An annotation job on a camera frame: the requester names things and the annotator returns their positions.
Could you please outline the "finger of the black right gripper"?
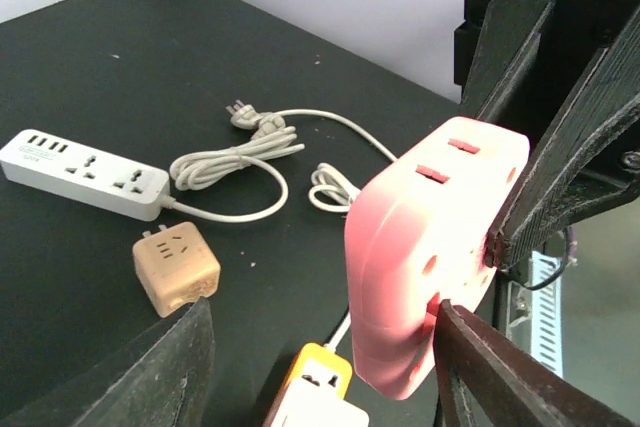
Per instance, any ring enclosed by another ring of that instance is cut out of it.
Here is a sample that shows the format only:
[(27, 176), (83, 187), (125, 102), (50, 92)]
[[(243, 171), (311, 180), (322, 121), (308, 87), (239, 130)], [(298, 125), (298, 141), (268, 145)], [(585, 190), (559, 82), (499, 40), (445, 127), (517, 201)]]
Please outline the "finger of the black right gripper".
[(524, 135), (540, 135), (532, 81), (555, 0), (491, 0), (466, 83), (460, 114)]
[(607, 49), (585, 68), (537, 144), (519, 180), (487, 233), (485, 261), (508, 270), (551, 234), (634, 201), (639, 172), (588, 171), (590, 162), (619, 144), (639, 145), (639, 15), (633, 13)]

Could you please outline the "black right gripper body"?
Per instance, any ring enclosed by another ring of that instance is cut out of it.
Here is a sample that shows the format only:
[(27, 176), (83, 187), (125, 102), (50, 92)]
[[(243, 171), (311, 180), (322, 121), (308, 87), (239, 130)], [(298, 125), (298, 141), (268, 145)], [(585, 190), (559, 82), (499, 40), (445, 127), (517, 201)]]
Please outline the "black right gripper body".
[(639, 195), (639, 0), (465, 0), (464, 113), (525, 135), (506, 217), (591, 217)]

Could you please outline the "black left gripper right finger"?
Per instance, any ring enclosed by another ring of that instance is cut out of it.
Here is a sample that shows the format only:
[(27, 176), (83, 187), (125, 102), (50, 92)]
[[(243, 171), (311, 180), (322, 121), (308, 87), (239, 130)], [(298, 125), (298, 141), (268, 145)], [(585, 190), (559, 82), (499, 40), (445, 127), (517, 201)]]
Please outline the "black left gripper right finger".
[(445, 424), (476, 424), (470, 397), (494, 426), (632, 426), (517, 348), (475, 313), (441, 302), (435, 369)]

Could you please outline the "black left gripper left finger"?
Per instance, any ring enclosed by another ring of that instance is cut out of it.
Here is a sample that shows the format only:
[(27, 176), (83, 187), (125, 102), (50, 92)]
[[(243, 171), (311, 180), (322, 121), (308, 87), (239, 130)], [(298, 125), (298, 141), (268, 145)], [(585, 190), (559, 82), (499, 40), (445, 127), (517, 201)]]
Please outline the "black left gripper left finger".
[(201, 298), (1, 424), (199, 426), (214, 355), (211, 308)]

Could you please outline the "beige cube plug adapter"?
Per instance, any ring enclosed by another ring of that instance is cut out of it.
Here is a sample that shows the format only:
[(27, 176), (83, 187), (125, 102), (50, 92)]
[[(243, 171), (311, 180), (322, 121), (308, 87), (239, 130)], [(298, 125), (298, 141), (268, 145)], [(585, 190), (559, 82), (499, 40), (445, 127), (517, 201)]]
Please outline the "beige cube plug adapter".
[(135, 273), (161, 318), (218, 290), (220, 263), (192, 222), (144, 233), (132, 256)]

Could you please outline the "pink plug adapter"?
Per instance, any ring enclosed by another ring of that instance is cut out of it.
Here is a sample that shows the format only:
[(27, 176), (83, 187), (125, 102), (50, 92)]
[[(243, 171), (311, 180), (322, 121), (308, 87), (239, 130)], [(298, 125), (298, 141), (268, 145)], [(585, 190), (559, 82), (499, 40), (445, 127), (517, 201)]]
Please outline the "pink plug adapter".
[(377, 392), (403, 400), (428, 376), (442, 301), (478, 307), (496, 272), (488, 230), (528, 156), (526, 136), (455, 117), (357, 195), (344, 228), (353, 365)]

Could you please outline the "white cube socket adapter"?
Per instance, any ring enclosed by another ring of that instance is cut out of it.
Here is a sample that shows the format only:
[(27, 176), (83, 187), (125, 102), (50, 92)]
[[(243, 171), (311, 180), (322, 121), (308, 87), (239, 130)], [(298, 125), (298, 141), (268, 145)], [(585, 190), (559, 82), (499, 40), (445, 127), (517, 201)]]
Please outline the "white cube socket adapter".
[(274, 404), (264, 426), (367, 427), (369, 415), (307, 380), (294, 379)]

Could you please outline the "orange power strip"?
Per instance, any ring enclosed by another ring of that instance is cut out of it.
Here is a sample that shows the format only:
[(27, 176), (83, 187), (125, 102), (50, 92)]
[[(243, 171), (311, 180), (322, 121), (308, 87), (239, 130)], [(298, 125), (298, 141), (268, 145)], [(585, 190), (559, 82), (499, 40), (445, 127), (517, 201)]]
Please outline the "orange power strip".
[(334, 397), (343, 400), (352, 375), (353, 368), (351, 363), (337, 355), (334, 350), (318, 343), (306, 343), (293, 360), (268, 411), (263, 426), (275, 425), (276, 412), (290, 384), (295, 380), (303, 379), (322, 391), (332, 393)]

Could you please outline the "white power strip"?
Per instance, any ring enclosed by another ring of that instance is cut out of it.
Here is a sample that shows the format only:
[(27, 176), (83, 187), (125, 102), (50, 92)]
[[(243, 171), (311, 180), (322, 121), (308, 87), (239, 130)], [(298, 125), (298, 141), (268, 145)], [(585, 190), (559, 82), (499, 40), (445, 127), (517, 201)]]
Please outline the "white power strip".
[(35, 129), (1, 148), (1, 169), (10, 181), (142, 221), (170, 195), (164, 170)]

